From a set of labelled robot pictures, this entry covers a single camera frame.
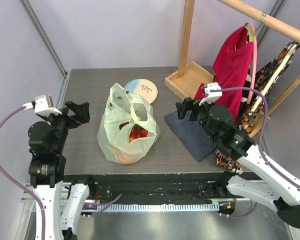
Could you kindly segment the green avocado print plastic bag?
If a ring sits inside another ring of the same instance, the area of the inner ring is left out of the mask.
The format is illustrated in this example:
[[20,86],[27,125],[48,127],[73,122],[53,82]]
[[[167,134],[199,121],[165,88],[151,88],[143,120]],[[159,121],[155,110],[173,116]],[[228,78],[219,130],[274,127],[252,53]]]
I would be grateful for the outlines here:
[[[146,129],[148,136],[129,142],[135,125]],[[142,96],[115,83],[109,92],[97,141],[105,158],[118,164],[133,164],[145,157],[161,137],[153,107]]]

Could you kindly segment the red strawberries cluster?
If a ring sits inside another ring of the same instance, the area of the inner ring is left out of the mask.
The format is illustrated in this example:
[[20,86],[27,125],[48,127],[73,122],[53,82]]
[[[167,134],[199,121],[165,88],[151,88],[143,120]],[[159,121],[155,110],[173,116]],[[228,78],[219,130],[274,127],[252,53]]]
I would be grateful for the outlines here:
[[136,139],[145,138],[148,136],[148,131],[142,128],[139,125],[135,125],[129,135],[129,142],[132,142]]

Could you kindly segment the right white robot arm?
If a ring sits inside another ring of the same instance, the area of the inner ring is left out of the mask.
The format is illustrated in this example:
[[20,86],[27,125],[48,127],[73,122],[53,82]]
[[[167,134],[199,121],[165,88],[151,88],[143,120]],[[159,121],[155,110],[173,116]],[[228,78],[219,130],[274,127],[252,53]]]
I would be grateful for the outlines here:
[[233,115],[225,106],[212,103],[199,104],[189,97],[175,104],[178,119],[197,121],[208,138],[221,153],[245,165],[265,184],[242,178],[233,172],[223,172],[217,179],[215,190],[220,197],[230,194],[242,196],[273,210],[288,225],[300,229],[300,180],[272,159],[264,159],[260,146],[233,124]]

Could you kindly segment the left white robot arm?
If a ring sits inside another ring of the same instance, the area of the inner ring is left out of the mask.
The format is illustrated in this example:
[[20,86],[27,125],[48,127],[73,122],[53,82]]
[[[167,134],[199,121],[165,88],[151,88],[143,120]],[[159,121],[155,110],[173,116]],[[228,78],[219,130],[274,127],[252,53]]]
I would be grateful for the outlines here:
[[38,240],[76,240],[76,229],[85,200],[96,195],[93,176],[71,180],[67,203],[60,209],[66,158],[62,152],[70,129],[90,121],[89,103],[67,101],[57,109],[36,100],[35,114],[42,120],[28,129],[32,159],[28,173],[36,204],[36,238]]

